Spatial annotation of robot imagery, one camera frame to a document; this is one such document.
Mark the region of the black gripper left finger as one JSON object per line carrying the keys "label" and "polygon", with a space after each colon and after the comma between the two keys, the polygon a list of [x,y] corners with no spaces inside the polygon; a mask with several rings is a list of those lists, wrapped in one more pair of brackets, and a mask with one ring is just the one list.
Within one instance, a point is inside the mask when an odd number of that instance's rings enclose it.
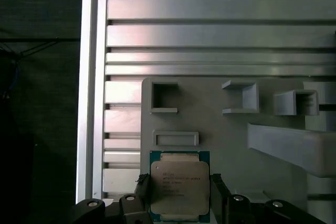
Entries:
{"label": "black gripper left finger", "polygon": [[109,205],[100,199],[85,199],[72,207],[70,223],[152,223],[149,213],[150,175],[142,174],[135,191]]}

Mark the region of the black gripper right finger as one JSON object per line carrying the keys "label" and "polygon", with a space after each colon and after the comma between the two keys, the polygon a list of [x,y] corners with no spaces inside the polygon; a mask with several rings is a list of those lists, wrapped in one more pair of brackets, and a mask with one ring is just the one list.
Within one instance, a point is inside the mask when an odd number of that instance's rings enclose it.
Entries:
{"label": "black gripper right finger", "polygon": [[210,206],[217,223],[305,223],[306,212],[284,200],[251,202],[232,194],[221,174],[210,176]]}

